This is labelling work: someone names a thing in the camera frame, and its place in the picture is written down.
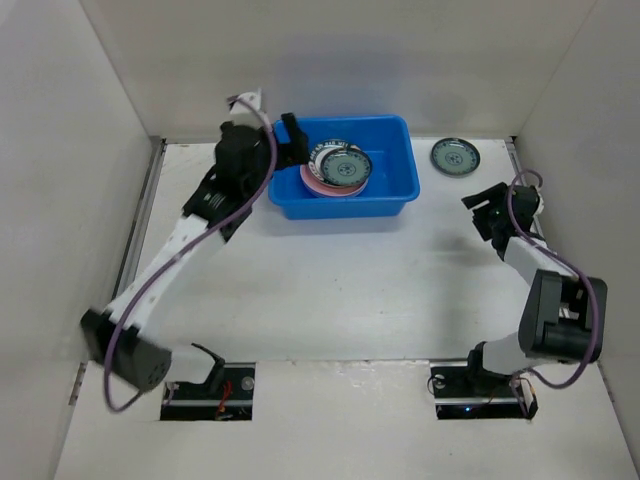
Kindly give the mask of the blue floral small plate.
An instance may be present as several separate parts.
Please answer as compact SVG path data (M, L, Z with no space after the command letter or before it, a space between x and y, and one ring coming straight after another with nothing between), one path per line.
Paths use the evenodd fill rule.
M371 175L372 169L369 156L351 148L331 150L320 163L323 178L338 187L351 187L364 183Z

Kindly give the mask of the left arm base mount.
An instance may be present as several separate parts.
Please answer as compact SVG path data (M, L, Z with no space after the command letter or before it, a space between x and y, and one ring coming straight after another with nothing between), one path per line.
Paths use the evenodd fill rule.
M211 390L205 385L177 383L165 388L161 421L251 421L255 390L255 363L230 363Z

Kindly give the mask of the pink plastic plate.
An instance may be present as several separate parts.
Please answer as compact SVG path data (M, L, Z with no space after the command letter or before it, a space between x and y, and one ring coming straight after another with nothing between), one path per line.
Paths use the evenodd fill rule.
M366 188L368 181L350 187L336 187L322 183L312 173L308 165L299 168L300 177L305 188L318 198L349 198L358 196Z

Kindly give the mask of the green rimmed white plate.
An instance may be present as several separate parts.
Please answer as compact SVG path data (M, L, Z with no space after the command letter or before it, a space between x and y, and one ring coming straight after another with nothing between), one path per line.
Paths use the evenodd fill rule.
M367 178L363 175L356 176L352 180L349 180L347 183L344 183L342 180L337 181L332 180L331 178L327 179L324 176L321 167L322 161L334 150L346 149L359 150L359 147L339 139L329 139L318 143L310 152L308 168L311 171L312 175L322 183L335 188L351 187L363 184L367 180Z

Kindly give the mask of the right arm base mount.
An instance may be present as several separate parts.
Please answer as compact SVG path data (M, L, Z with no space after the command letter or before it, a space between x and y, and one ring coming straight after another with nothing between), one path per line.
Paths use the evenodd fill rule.
M539 410L527 378L486 374L471 378L466 360L431 362L427 389L438 420L531 421Z

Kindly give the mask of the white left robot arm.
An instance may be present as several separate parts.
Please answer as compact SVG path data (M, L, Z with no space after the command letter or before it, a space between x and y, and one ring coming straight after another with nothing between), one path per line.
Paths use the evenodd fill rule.
M281 120L289 137L284 144L269 126L223 123L215 163L184 204L164 246L103 311L83 315L81 329L92 360L103 368L106 396L113 377L138 394L163 383L191 383L206 396L223 388L221 357L196 344L164 346L157 334L175 296L230 241L273 173L308 160L308 137L296 117L286 113Z

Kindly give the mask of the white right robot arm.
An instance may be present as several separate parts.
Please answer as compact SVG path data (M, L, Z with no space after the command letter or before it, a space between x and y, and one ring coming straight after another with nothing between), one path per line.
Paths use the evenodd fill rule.
M462 199L472 222L498 257L529 286L517 330L481 342L467 357L466 388L485 395L499 382L533 372L537 366L575 364L569 380L545 385L563 389L573 384L602 351L607 284L581 273L530 232L543 200L533 186L499 183Z

